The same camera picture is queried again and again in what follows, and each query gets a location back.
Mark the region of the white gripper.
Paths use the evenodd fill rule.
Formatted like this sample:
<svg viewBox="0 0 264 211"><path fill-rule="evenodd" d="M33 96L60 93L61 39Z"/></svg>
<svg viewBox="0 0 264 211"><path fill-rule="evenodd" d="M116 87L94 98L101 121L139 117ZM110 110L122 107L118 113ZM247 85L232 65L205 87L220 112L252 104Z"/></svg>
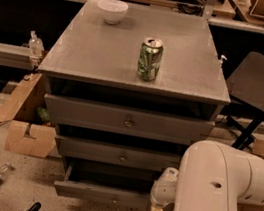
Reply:
<svg viewBox="0 0 264 211"><path fill-rule="evenodd" d="M150 211L163 211L163 208L175 201L178 175L176 168L169 167L155 181L150 191Z"/></svg>

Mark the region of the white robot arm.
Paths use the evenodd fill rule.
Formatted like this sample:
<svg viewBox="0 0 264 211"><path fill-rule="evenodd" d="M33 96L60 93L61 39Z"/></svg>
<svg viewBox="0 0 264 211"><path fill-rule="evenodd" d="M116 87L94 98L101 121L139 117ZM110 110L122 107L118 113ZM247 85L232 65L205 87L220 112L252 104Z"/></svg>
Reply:
<svg viewBox="0 0 264 211"><path fill-rule="evenodd" d="M152 186L151 204L174 211L237 211L264 206L264 159L215 141L190 145L178 168L169 167Z"/></svg>

